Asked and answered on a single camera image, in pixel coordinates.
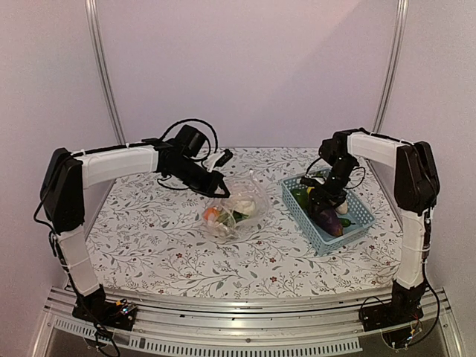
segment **white wall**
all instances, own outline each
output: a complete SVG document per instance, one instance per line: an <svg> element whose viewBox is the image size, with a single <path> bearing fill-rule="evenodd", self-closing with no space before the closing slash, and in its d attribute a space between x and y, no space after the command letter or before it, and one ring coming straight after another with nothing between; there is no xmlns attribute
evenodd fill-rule
<svg viewBox="0 0 476 357"><path fill-rule="evenodd" d="M397 1L104 0L112 86L129 141L204 118L226 146L317 147L371 127Z"/></svg>
<svg viewBox="0 0 476 357"><path fill-rule="evenodd" d="M468 356L476 356L475 59L476 1L411 1L382 129L432 146L441 193L429 278L445 287Z"/></svg>
<svg viewBox="0 0 476 357"><path fill-rule="evenodd" d="M0 1L0 355L23 357L52 285L65 281L33 223L57 147L115 144L84 1ZM88 193L91 216L105 187Z"/></svg>

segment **table surface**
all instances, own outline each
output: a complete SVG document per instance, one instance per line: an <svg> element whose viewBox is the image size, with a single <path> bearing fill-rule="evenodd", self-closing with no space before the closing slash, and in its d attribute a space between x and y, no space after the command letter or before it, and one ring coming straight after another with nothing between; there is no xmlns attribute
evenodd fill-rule
<svg viewBox="0 0 476 357"><path fill-rule="evenodd" d="M389 286L401 229L369 169L354 192L376 223L366 237L317 257L281 199L279 180L305 171L316 149L233 149L226 180L253 169L271 209L250 234L213 237L202 221L210 199L159 187L157 174L119 178L89 234L99 281L113 289L201 298L289 298ZM358 183L362 170L351 181ZM167 183L179 187L179 183Z"/></svg>

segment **white arm segment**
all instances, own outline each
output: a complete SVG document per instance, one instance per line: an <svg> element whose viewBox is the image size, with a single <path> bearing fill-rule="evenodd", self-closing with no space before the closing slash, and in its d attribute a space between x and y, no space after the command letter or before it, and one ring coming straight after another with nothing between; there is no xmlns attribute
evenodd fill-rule
<svg viewBox="0 0 476 357"><path fill-rule="evenodd" d="M99 182L157 170L158 153L151 146L117 149L77 158L83 162L83 189ZM87 296L99 289L99 282L86 248L84 227L57 236L77 291Z"/></svg>
<svg viewBox="0 0 476 357"><path fill-rule="evenodd" d="M404 144L376 136L355 132L347 138L347 151L371 161L396 166L396 149ZM403 221L402 259L396 281L406 289L423 282L422 249L424 245L424 214L401 210Z"/></svg>

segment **basket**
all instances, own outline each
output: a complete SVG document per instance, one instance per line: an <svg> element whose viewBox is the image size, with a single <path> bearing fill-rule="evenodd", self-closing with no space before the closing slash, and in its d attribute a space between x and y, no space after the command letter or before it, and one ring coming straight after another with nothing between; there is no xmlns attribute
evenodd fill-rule
<svg viewBox="0 0 476 357"><path fill-rule="evenodd" d="M323 173L327 176L329 169L319 170L314 173ZM304 232L306 238L311 242L312 247L317 251L318 255L324 255L335 249L339 249L343 245L361 238L367 234L370 226L375 222L375 217L367 207L357 198L353 191L347 191L347 204L349 207L348 213L339 218L347 218L355 223L348 228L344 228L344 235L341 237L333 237L323 229L319 228L303 211L296 199L291 194L291 190L295 188L306 188L305 185L300 184L300 178L303 174L293 176L291 178L284 178L280 180L281 188L283 190L283 201L289 209L293 217Z"/></svg>

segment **plastic bag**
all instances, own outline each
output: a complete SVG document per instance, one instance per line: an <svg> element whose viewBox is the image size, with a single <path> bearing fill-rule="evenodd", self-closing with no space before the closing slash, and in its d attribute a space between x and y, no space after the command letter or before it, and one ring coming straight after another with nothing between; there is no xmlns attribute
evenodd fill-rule
<svg viewBox="0 0 476 357"><path fill-rule="evenodd" d="M230 197L214 199L203 213L203 219L214 236L236 239L268 213L269 197L253 170L247 179L227 183L227 187Z"/></svg>

